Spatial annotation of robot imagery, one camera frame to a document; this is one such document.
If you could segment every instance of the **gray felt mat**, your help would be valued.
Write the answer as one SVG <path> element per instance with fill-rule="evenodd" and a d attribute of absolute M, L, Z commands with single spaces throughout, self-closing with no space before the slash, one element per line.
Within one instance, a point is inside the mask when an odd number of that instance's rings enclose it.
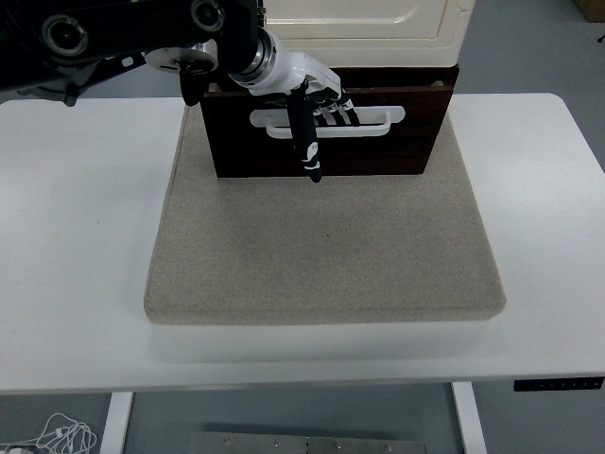
<path fill-rule="evenodd" d="M 151 260 L 155 323 L 488 319 L 506 298 L 446 117 L 421 176 L 219 180 L 186 109 Z"/>

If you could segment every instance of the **dark wooden box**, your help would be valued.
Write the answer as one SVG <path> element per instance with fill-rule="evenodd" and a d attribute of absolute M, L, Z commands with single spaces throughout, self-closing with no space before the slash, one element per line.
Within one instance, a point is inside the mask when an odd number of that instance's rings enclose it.
<path fill-rule="evenodd" d="M 458 77 L 450 68 L 334 68 L 355 106 L 403 106 L 406 117 L 378 137 L 319 139 L 323 175 L 424 172 Z M 218 77 L 201 108 L 219 178 L 304 176 L 291 139 L 255 128 L 250 114 L 275 109 Z"/>

